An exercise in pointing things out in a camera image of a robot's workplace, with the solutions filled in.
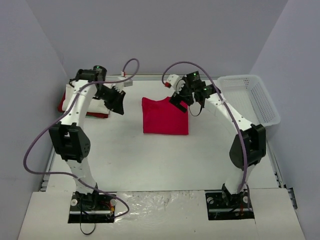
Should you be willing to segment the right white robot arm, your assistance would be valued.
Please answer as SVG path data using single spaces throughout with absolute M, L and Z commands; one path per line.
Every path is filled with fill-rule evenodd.
M 250 174 L 266 155 L 266 129 L 262 124 L 255 125 L 244 118 L 223 96 L 214 84 L 201 80 L 198 71 L 180 77 L 171 74 L 164 82 L 167 88 L 173 88 L 170 103 L 182 112 L 198 103 L 202 109 L 213 114 L 234 136 L 229 158 L 233 168 L 222 185 L 222 202 L 229 207 L 240 200 L 240 194 L 246 189 Z

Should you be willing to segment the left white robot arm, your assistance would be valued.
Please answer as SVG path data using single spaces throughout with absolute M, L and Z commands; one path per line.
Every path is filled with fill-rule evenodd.
M 92 69 L 78 70 L 75 78 L 69 81 L 73 94 L 64 116 L 49 129 L 55 152 L 69 166 L 76 184 L 75 196 L 78 201 L 89 209 L 97 208 L 101 197 L 97 192 L 88 155 L 91 141 L 84 132 L 84 121 L 93 99 L 101 100 L 111 112 L 124 114 L 123 101 L 125 97 L 124 76 L 120 76 L 115 83 L 104 84 L 107 70 L 96 65 Z

